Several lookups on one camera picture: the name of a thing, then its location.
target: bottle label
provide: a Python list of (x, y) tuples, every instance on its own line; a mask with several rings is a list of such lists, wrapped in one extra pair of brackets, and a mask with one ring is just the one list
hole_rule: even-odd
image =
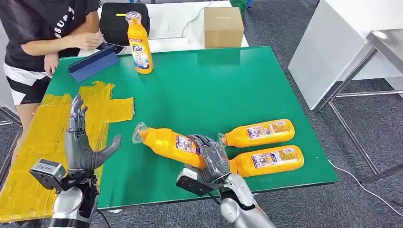
[(194, 143), (192, 143), (192, 141), (187, 137), (177, 135), (176, 148), (181, 151), (200, 155), (200, 148), (197, 147)]
[(145, 47), (139, 42), (142, 40), (130, 39), (130, 47), (132, 48), (132, 55), (135, 67), (139, 69), (148, 69), (150, 64), (148, 63), (148, 55)]
[(274, 133), (289, 132), (290, 128), (284, 121), (271, 123), (267, 128), (262, 126), (254, 126), (246, 129), (250, 139), (258, 139), (268, 137)]
[(255, 169), (277, 166), (298, 161), (298, 156), (292, 148), (285, 148), (281, 151), (259, 153), (252, 155)]
[(250, 139), (263, 138), (271, 134), (270, 129), (261, 126), (250, 127), (247, 128), (246, 130), (248, 131)]

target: person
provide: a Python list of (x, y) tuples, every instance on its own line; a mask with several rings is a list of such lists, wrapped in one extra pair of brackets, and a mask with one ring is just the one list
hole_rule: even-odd
[(9, 38), (3, 67), (23, 127), (13, 160), (59, 58), (99, 45), (99, 4), (99, 0), (0, 1), (0, 20)]

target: detergent bottle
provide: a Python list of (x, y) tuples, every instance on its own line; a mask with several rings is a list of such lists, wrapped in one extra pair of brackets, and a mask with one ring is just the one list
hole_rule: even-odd
[(148, 45), (147, 32), (141, 25), (141, 14), (128, 12), (125, 18), (129, 23), (127, 36), (134, 59), (134, 68), (140, 74), (149, 74), (153, 70), (153, 59)]
[(204, 169), (205, 163), (200, 149), (187, 137), (168, 128), (151, 128), (140, 122), (133, 132), (133, 143), (143, 143), (154, 153)]
[(294, 137), (294, 126), (290, 120), (280, 119), (237, 127), (226, 134), (218, 134), (227, 146), (238, 148), (285, 142)]
[(297, 146), (281, 146), (241, 153), (230, 160), (230, 172), (242, 177), (296, 170), (304, 165)]

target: clear bottle cap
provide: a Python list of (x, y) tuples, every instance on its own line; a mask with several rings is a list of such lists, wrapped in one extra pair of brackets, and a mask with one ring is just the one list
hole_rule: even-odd
[(128, 13), (126, 13), (125, 18), (129, 24), (133, 24), (133, 23), (138, 24), (141, 22), (141, 14), (139, 12), (135, 12), (135, 11), (128, 12)]
[(225, 135), (223, 133), (218, 133), (217, 134), (217, 141), (218, 143), (222, 146), (222, 147), (226, 147), (227, 146), (227, 139), (225, 138)]
[(147, 137), (147, 130), (148, 130), (147, 125), (145, 125), (144, 122), (140, 122), (140, 123), (136, 126), (136, 128), (135, 128), (135, 130), (134, 130), (134, 132), (133, 132), (133, 135), (132, 135), (132, 142), (133, 142), (134, 144), (143, 143), (144, 140), (145, 140), (145, 138)]

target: yellow plastic sheet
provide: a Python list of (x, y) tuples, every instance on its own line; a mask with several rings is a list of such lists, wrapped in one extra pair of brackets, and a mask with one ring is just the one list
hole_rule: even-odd
[[(93, 150), (106, 146), (108, 123), (131, 120), (133, 98), (111, 100), (114, 85), (96, 81), (79, 93), (88, 106), (86, 132)], [(0, 192), (0, 223), (50, 217), (56, 198), (29, 173), (40, 158), (59, 162), (67, 169), (64, 132), (70, 114), (70, 95), (45, 95), (31, 122), (28, 134)], [(100, 181), (102, 166), (96, 169)]]

